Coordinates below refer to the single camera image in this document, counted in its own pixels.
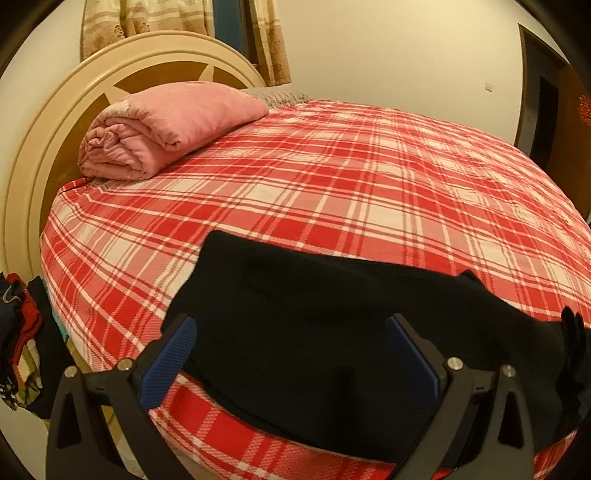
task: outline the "silver bolt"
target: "silver bolt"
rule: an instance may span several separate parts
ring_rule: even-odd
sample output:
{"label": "silver bolt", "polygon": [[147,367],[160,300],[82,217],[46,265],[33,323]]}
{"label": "silver bolt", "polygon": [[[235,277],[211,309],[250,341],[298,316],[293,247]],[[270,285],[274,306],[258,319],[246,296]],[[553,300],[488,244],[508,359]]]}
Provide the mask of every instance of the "silver bolt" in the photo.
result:
{"label": "silver bolt", "polygon": [[464,362],[460,360],[458,357],[453,356],[447,359],[447,366],[456,372],[464,368]]}
{"label": "silver bolt", "polygon": [[64,370],[64,377],[74,378],[77,373],[78,373],[78,367],[75,365],[72,365],[71,367],[68,367]]}
{"label": "silver bolt", "polygon": [[134,366],[134,361],[131,358],[124,358],[117,363],[117,370],[127,372],[131,370],[132,366]]}
{"label": "silver bolt", "polygon": [[510,365],[503,365],[502,370],[503,370],[503,375],[505,375],[506,377],[509,377],[509,378],[513,378],[515,376],[515,374],[517,373],[515,371],[515,368],[513,368]]}

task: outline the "red and white plaid blanket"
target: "red and white plaid blanket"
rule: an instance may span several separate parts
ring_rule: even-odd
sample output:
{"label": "red and white plaid blanket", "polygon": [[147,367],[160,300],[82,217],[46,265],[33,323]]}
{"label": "red and white plaid blanket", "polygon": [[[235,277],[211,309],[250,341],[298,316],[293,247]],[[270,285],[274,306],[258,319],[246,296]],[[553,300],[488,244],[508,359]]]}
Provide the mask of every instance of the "red and white plaid blanket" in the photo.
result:
{"label": "red and white plaid blanket", "polygon": [[[565,305],[591,319],[591,231],[531,160],[471,128],[319,100],[273,112],[151,180],[60,190],[43,267],[93,369],[160,336],[212,229],[451,275],[470,268],[538,320],[558,320]],[[184,375],[151,417],[222,478],[379,480],[391,469],[257,431]],[[571,438],[537,455],[537,479]]]}

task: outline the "gray pillow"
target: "gray pillow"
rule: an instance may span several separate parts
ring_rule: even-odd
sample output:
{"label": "gray pillow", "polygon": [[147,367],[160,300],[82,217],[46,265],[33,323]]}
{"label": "gray pillow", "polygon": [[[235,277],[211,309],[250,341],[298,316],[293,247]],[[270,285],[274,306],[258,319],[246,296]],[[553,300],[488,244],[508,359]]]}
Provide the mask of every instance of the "gray pillow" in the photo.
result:
{"label": "gray pillow", "polygon": [[280,87],[256,87],[246,88],[241,92],[258,98],[265,102],[269,108],[280,108],[282,106],[299,105],[311,100],[305,93],[289,88]]}

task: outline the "bed headboard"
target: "bed headboard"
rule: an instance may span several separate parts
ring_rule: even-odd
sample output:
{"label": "bed headboard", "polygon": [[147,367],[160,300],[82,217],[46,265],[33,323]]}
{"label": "bed headboard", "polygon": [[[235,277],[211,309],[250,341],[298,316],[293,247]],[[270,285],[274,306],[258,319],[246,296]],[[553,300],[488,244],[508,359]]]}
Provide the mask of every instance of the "bed headboard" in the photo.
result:
{"label": "bed headboard", "polygon": [[112,44],[62,82],[39,111],[14,161],[0,211],[0,260],[8,271],[25,281],[41,274],[39,235],[58,189],[81,177],[78,147],[96,115],[128,93],[187,80],[236,88],[265,85],[236,50],[183,31],[150,32]]}

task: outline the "pink blanket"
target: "pink blanket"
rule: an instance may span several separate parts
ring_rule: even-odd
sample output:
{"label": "pink blanket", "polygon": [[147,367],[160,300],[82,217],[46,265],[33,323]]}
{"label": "pink blanket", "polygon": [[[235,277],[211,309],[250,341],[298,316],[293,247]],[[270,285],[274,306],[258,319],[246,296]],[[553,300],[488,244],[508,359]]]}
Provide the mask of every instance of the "pink blanket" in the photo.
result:
{"label": "pink blanket", "polygon": [[167,83],[124,97],[92,122],[78,165],[87,177],[145,180],[269,113],[261,100],[220,83]]}

